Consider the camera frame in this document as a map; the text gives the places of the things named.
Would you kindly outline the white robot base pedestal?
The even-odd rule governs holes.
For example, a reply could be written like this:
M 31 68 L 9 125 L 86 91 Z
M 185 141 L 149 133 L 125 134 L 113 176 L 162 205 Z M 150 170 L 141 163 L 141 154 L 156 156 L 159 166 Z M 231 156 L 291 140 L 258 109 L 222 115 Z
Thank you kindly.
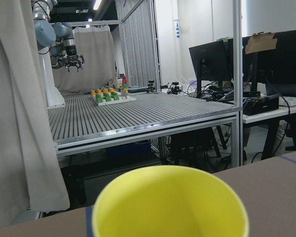
M 41 75 L 46 90 L 47 108 L 55 109 L 64 107 L 65 100 L 54 84 L 50 56 L 48 54 L 40 54 L 39 61 L 41 67 Z

